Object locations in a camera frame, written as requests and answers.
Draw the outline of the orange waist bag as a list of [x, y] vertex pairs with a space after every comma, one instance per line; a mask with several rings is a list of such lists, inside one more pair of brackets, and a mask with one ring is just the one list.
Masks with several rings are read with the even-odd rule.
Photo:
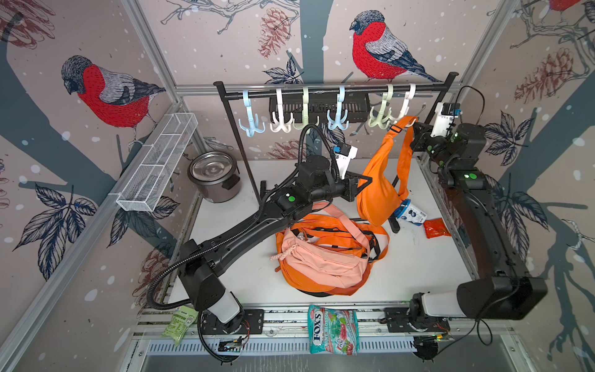
[[[408, 198], [408, 179], [413, 156], [411, 144], [414, 139], [412, 125], [417, 121], [418, 117], [416, 116], [405, 116], [392, 125], [364, 171], [364, 176], [372, 178], [373, 181], [357, 195], [357, 211], [361, 219], [367, 220], [373, 226], [382, 226]], [[396, 190], [392, 182], [385, 177], [384, 172], [388, 165], [394, 139], [403, 130], [407, 130], [407, 132], [398, 158], [399, 189]]]

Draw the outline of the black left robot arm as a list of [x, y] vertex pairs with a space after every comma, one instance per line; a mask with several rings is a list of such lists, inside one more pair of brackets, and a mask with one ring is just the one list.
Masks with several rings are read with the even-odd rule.
[[296, 164], [257, 212], [218, 236], [182, 244], [178, 277], [188, 295], [186, 303], [198, 312], [210, 311], [223, 324], [239, 322], [243, 308], [219, 277], [257, 244], [306, 217], [316, 202], [326, 204], [337, 197], [352, 202], [373, 182], [350, 171], [344, 178], [336, 176], [332, 165], [319, 155]]

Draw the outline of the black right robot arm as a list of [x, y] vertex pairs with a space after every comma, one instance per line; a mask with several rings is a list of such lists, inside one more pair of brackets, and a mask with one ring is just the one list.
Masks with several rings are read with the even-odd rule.
[[417, 294], [418, 308], [437, 318], [519, 321], [545, 297], [544, 280], [529, 274], [514, 252], [493, 197], [493, 189], [476, 167], [486, 145], [485, 128], [458, 125], [449, 136], [432, 136], [432, 127], [413, 125], [411, 149], [425, 152], [438, 166], [438, 180], [462, 220], [477, 261], [477, 276], [453, 291]]

